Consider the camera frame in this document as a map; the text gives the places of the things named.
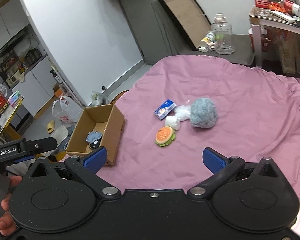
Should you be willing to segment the person's left hand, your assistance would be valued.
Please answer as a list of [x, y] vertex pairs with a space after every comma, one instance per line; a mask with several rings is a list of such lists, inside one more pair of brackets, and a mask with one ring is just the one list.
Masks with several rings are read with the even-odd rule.
[[17, 230], [17, 226], [9, 210], [9, 201], [12, 196], [11, 189], [18, 186], [21, 176], [0, 175], [0, 234], [4, 237]]

